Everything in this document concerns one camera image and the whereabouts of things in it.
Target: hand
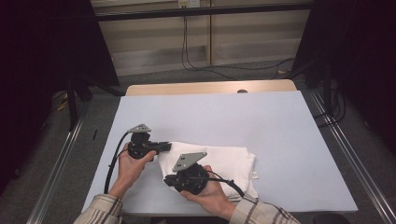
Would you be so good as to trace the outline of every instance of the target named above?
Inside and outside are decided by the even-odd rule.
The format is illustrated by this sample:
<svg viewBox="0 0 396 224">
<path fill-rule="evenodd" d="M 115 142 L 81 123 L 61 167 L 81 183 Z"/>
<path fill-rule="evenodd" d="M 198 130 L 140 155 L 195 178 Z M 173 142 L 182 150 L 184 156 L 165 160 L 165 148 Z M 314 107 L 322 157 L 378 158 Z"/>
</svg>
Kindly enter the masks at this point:
<svg viewBox="0 0 396 224">
<path fill-rule="evenodd" d="M 128 154 L 128 143 L 125 144 L 123 151 L 119 157 L 119 176 L 114 183 L 109 195 L 122 199 L 125 192 L 134 184 L 139 178 L 142 171 L 145 169 L 146 163 L 151 161 L 157 154 L 156 151 L 150 151 L 144 158 L 137 160 Z"/>
<path fill-rule="evenodd" d="M 204 169 L 212 171 L 210 166 L 204 166 Z M 212 173 L 209 173 L 209 176 L 211 178 L 216 178 Z M 180 194 L 187 200 L 200 204 L 206 212 L 227 220 L 231 219 L 233 210 L 236 207 L 235 204 L 230 202 L 227 196 L 225 196 L 220 182 L 217 181 L 208 181 L 204 190 L 198 195 L 191 194 L 186 190 L 182 190 Z"/>
</svg>

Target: wrist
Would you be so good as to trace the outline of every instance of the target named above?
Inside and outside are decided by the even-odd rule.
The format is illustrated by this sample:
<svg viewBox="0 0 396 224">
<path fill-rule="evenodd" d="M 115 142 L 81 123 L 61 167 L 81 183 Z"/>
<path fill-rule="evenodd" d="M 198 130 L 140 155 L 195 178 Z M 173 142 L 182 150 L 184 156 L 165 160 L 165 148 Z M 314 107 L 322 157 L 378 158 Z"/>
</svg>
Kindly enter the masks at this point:
<svg viewBox="0 0 396 224">
<path fill-rule="evenodd" d="M 122 199 L 128 188 L 129 187 L 127 185 L 117 179 L 108 194 L 118 199 Z"/>
<path fill-rule="evenodd" d="M 219 217 L 222 217 L 230 221 L 231 217 L 233 216 L 233 211 L 235 210 L 235 208 L 236 205 L 228 201 L 222 206 L 222 209 L 219 211 Z"/>
</svg>

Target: white towel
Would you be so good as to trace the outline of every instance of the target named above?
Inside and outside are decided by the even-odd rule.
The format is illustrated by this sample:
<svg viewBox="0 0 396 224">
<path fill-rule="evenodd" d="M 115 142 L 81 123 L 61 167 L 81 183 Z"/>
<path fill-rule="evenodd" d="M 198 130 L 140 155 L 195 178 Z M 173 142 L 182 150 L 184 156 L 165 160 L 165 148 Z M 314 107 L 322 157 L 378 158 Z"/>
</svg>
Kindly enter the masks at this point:
<svg viewBox="0 0 396 224">
<path fill-rule="evenodd" d="M 251 173 L 256 156 L 246 147 L 212 147 L 172 142 L 170 151 L 160 153 L 158 161 L 163 171 L 163 178 L 174 175 L 172 171 L 180 154 L 206 152 L 207 155 L 197 163 L 210 165 L 213 172 L 224 179 L 233 179 L 234 183 L 245 193 L 258 198 L 253 187 Z M 226 183 L 220 183 L 225 195 L 232 201 L 239 201 L 240 195 Z"/>
</svg>

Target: sleeve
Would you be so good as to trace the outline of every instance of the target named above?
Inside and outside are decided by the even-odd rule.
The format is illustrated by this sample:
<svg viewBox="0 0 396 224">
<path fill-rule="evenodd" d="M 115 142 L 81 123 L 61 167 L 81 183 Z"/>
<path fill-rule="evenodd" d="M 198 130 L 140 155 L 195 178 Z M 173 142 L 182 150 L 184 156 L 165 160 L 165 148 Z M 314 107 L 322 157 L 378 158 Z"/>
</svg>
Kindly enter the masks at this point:
<svg viewBox="0 0 396 224">
<path fill-rule="evenodd" d="M 107 194 L 96 195 L 89 208 L 79 215 L 74 224 L 80 223 L 121 223 L 122 201 Z"/>
<path fill-rule="evenodd" d="M 299 224 L 291 214 L 269 203 L 259 202 L 250 195 L 245 195 L 236 206 L 230 224 Z"/>
</svg>

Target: black mechanical part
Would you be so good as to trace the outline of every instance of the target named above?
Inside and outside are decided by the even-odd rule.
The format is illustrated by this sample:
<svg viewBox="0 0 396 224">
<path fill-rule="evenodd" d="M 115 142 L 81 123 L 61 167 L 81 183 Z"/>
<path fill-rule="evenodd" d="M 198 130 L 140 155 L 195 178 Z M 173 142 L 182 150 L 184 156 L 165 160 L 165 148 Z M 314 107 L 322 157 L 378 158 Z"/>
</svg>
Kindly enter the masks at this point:
<svg viewBox="0 0 396 224">
<path fill-rule="evenodd" d="M 172 144 L 169 142 L 150 142 L 148 133 L 133 133 L 128 145 L 128 153 L 134 159 L 142 159 L 150 151 L 155 150 L 157 155 L 163 151 L 169 151 Z"/>
<path fill-rule="evenodd" d="M 197 195 L 206 187 L 207 181 L 209 174 L 202 165 L 195 163 L 176 175 L 167 175 L 163 182 L 169 187 L 175 187 L 178 192 L 186 190 Z"/>
</svg>

